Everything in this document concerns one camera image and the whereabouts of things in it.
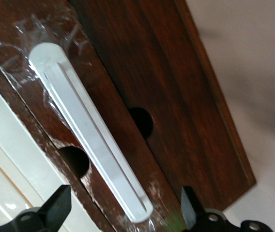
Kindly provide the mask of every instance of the metal screw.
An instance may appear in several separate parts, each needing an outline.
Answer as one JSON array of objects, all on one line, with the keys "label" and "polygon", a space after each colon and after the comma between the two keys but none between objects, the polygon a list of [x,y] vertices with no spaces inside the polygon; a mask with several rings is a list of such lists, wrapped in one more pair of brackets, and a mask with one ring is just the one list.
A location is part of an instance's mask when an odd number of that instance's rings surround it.
[{"label": "metal screw", "polygon": [[210,214],[209,215],[209,220],[211,220],[211,221],[218,221],[218,217],[215,214]]},{"label": "metal screw", "polygon": [[249,228],[252,229],[252,230],[254,230],[254,231],[260,230],[259,225],[257,225],[255,222],[250,222],[249,223]]}]

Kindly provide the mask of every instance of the round hole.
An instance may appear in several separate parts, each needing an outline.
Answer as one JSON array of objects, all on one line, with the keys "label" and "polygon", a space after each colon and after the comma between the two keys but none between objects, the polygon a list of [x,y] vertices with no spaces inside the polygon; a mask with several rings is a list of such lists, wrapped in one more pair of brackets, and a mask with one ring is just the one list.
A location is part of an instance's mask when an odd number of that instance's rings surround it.
[{"label": "round hole", "polygon": [[252,229],[253,231],[258,231],[258,230],[260,230],[259,225],[257,225],[255,222],[249,223],[249,228]]},{"label": "round hole", "polygon": [[153,118],[143,108],[135,107],[129,110],[139,132],[144,138],[148,138],[153,131]]},{"label": "round hole", "polygon": [[25,216],[22,216],[20,221],[26,221],[26,220],[29,220],[31,218],[31,215],[25,215]]},{"label": "round hole", "polygon": [[209,220],[210,221],[218,221],[218,217],[214,214],[211,214],[211,215],[209,215]]},{"label": "round hole", "polygon": [[87,173],[90,161],[82,149],[75,146],[65,146],[58,149],[58,152],[78,179]]}]

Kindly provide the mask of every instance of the white wall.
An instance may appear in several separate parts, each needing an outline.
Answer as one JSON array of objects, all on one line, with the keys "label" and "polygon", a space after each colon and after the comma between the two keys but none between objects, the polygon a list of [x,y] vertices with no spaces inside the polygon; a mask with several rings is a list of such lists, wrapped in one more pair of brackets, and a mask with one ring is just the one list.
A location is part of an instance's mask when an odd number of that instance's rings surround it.
[{"label": "white wall", "polygon": [[275,0],[187,0],[258,185],[225,213],[275,231]]}]

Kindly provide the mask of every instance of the wooden drawer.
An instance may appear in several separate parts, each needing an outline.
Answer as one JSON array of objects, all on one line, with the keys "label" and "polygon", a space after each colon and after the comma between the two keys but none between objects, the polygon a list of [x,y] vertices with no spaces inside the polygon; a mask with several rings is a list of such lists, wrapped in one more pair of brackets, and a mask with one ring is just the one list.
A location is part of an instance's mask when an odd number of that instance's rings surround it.
[{"label": "wooden drawer", "polygon": [[66,1],[0,1],[0,93],[98,227],[131,225],[29,67],[41,42],[66,51],[164,219],[158,231],[185,228],[182,185],[218,209],[245,193],[255,179],[185,2],[70,3],[78,18]]}]

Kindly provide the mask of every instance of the drawer handle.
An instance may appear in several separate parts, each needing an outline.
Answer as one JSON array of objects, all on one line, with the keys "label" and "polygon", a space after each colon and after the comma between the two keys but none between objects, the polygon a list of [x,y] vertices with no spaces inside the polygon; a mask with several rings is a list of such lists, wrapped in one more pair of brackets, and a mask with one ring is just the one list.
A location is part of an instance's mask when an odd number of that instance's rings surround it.
[{"label": "drawer handle", "polygon": [[29,61],[130,221],[148,219],[152,203],[62,48],[54,43],[38,44]]}]

